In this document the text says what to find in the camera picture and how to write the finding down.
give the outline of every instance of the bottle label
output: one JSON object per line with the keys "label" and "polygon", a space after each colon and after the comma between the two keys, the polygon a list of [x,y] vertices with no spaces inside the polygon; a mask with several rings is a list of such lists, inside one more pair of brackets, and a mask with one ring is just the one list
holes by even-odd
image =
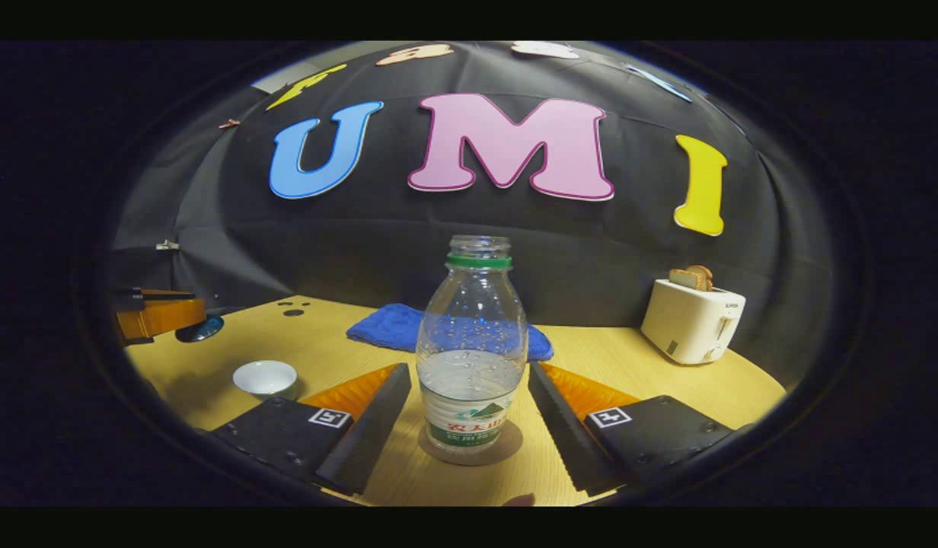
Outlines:
{"label": "bottle label", "polygon": [[445,398],[421,385],[425,417],[435,440],[459,448],[475,447],[496,439],[517,391],[498,398],[467,402]]}

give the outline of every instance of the green bottle cap ring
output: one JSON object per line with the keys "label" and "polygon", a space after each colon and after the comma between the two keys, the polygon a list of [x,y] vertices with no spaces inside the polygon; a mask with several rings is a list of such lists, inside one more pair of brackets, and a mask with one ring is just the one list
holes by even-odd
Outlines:
{"label": "green bottle cap ring", "polygon": [[510,264],[513,263],[511,257],[506,257],[506,259],[470,259],[466,256],[454,256],[454,254],[449,254],[445,257],[448,259],[447,263],[452,266],[466,266],[469,268],[509,268]]}

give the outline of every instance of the metal clip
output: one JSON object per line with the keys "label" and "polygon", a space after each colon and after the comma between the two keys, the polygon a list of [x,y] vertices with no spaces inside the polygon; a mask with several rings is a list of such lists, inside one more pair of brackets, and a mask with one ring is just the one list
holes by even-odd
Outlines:
{"label": "metal clip", "polygon": [[164,243],[156,245],[155,249],[159,250],[159,252],[167,252],[167,250],[179,250],[181,247],[176,243],[169,242],[167,239],[165,239]]}

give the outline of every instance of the letter u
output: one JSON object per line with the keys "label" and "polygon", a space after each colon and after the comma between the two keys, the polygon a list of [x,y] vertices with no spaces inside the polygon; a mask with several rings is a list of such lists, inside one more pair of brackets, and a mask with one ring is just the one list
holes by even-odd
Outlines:
{"label": "letter u", "polygon": [[337,136],[333,138],[333,151],[327,163],[318,170],[299,169],[306,136],[320,120],[310,118],[298,122],[276,134],[276,151],[270,166],[270,189],[289,200],[309,198],[323,194],[345,180],[361,158],[368,118],[381,110],[379,101],[355,104],[334,112],[330,120],[337,122]]}

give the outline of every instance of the plastic water bottle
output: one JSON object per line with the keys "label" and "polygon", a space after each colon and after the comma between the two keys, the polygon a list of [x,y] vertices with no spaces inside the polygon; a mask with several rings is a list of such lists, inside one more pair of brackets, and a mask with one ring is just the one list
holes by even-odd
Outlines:
{"label": "plastic water bottle", "polygon": [[509,239],[454,236],[448,277],[425,309],[416,364],[428,439],[441,450],[491,447],[527,364],[528,324],[510,283]]}

